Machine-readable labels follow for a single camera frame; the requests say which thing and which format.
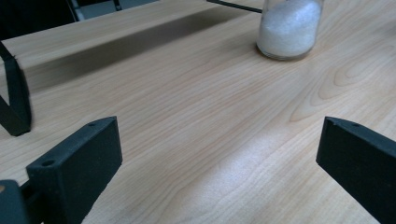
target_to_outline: black rod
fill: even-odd
[[[219,1],[219,0],[206,0],[206,2],[215,3],[215,4],[219,4],[219,5],[226,6],[226,7],[235,7],[235,8],[243,9],[246,11],[251,11],[251,12],[262,13],[261,9],[258,9],[255,7],[245,7],[245,6],[237,5],[234,3],[228,3],[228,2]]]

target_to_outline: jar of white powder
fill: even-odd
[[[257,47],[270,58],[303,58],[316,41],[323,0],[264,0]]]

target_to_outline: black metal rod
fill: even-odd
[[[235,8],[243,9],[246,11],[251,11],[251,12],[262,13],[261,9],[258,9],[255,7],[245,7],[245,6],[237,5],[234,3],[228,3],[228,2],[219,1],[219,0],[206,0],[206,2],[215,3],[215,4],[219,4],[219,5],[226,6],[226,7],[235,7]]]
[[[75,21],[79,21],[78,15],[77,15],[77,13],[76,13],[76,9],[75,9],[75,7],[73,6],[73,3],[71,2],[71,0],[66,0],[66,3],[67,3],[67,6],[69,7],[70,12],[72,13],[73,19],[74,19]]]

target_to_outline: wooden table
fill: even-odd
[[[84,223],[376,223],[315,158],[325,116],[396,139],[395,8],[325,1],[316,46],[286,63],[256,50],[260,14],[202,0],[4,41],[34,122],[0,129],[0,179],[117,116],[124,162]]]

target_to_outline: black clamp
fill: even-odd
[[[30,132],[32,112],[29,89],[17,60],[0,41],[0,55],[6,68],[9,105],[0,96],[0,124],[9,134],[18,136]]]
[[[81,223],[121,163],[117,119],[91,122],[29,164],[20,188],[0,181],[0,223]]]
[[[396,223],[396,143],[348,120],[326,118],[317,163],[380,223]]]

